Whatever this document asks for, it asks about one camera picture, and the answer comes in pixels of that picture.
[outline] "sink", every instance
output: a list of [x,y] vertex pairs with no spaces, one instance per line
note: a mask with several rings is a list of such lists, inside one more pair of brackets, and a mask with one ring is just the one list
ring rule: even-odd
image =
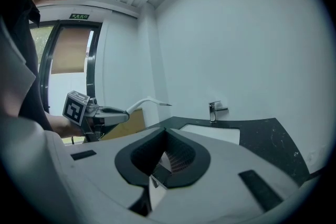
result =
[[239,139],[240,139],[239,129],[222,129],[222,128],[213,128],[213,127],[187,124],[180,130],[239,145]]

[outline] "exit sign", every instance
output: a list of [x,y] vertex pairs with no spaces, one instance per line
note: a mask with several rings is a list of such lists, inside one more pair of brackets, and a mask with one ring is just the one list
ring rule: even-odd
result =
[[76,19],[76,20],[87,20],[89,18],[88,14],[76,14],[76,13],[72,13],[70,15],[69,19]]

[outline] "faucet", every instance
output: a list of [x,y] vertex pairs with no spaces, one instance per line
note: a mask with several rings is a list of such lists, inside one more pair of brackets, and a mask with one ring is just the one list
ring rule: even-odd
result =
[[215,109],[215,103],[219,103],[220,101],[215,101],[209,103],[209,113],[210,113],[210,123],[216,123],[216,111],[224,111],[228,110],[228,108],[220,108],[220,109]]

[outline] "black door frame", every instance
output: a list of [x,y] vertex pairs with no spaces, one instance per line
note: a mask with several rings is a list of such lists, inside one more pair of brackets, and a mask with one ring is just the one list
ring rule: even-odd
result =
[[[40,95],[44,110],[49,113],[48,102],[48,87],[51,64],[54,56],[55,46],[61,31],[64,28],[90,28],[93,31],[93,37],[90,45],[88,62],[87,62],[87,75],[86,75],[86,88],[87,95],[90,97],[96,97],[94,75],[96,64],[96,52],[98,46],[98,39],[100,34],[102,23],[88,22],[83,20],[53,20],[48,22],[41,22],[40,27],[53,26],[53,29],[49,35],[46,46],[44,48],[40,68]],[[31,29],[37,28],[36,24],[29,25]]]

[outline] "countertop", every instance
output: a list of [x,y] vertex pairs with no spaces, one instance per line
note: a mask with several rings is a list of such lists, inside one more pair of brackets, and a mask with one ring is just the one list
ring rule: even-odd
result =
[[287,173],[299,186],[309,177],[309,171],[285,128],[276,118],[252,121],[217,121],[171,117],[150,126],[181,129],[187,124],[214,128],[240,129],[239,145]]

